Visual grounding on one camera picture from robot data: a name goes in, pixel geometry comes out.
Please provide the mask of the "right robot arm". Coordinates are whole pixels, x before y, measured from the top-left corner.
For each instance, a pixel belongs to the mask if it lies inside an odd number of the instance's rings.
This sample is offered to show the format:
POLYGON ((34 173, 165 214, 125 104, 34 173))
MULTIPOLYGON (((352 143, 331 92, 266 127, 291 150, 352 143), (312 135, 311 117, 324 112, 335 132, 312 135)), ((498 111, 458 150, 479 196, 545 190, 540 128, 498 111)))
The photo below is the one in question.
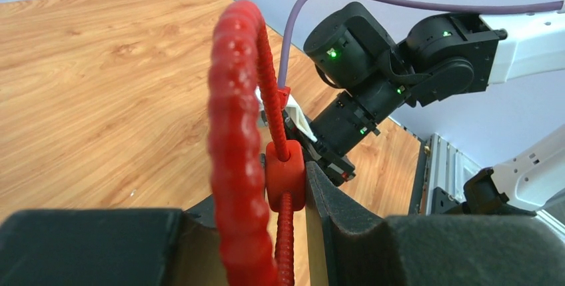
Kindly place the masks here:
POLYGON ((298 141, 335 185, 351 180, 347 153, 402 105, 426 106, 454 95, 564 68, 564 14, 441 13, 418 22, 401 42, 359 2, 324 18, 304 52, 339 94, 308 120, 298 106, 283 115, 298 141))

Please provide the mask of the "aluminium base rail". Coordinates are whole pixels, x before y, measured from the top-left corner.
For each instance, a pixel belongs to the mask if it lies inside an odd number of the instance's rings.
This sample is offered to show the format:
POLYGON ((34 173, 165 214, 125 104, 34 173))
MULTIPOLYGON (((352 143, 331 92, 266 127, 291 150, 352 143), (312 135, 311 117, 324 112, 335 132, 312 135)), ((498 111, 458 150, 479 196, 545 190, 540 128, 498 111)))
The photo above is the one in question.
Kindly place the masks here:
POLYGON ((438 135, 426 146, 419 213, 533 217, 564 236, 564 224, 546 210, 564 200, 564 127, 485 168, 438 135))

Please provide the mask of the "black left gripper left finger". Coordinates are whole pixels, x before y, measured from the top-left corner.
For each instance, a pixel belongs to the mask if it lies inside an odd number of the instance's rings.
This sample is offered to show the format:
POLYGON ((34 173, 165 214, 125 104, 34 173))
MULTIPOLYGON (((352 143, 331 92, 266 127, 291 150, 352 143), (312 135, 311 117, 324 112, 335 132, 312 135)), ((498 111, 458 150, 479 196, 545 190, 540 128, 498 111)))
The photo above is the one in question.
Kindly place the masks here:
POLYGON ((1 224, 2 285, 226 285, 212 197, 174 208, 26 209, 1 224))

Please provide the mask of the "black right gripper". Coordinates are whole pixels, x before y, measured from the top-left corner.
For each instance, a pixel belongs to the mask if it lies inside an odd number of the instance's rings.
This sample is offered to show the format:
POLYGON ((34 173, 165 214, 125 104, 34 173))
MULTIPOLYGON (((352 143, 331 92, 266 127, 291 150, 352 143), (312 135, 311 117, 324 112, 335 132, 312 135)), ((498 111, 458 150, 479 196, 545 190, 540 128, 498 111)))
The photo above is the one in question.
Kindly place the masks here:
POLYGON ((324 141, 311 141, 289 116, 284 116, 283 120, 286 138, 298 141, 304 160, 314 161, 335 186, 339 187, 356 177, 355 166, 346 155, 335 153, 324 141))

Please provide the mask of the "red cable lock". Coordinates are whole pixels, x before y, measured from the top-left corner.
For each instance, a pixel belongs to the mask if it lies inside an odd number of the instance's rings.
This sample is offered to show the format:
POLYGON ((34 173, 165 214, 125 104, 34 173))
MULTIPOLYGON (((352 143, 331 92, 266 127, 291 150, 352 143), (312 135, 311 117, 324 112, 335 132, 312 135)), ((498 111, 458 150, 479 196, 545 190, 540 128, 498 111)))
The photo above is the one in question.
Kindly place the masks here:
POLYGON ((230 285, 294 284, 294 213, 306 202, 302 147, 287 139, 265 20, 247 0, 213 31, 210 184, 230 285))

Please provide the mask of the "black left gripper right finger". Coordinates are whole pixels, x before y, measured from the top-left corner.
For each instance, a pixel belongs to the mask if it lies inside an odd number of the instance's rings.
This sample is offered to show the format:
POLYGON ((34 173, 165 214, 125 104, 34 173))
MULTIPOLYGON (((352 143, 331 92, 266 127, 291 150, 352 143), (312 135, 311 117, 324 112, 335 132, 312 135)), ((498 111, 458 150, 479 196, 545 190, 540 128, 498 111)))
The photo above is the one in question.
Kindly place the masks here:
POLYGON ((564 243, 525 216, 381 218, 306 164, 312 285, 563 285, 564 243))

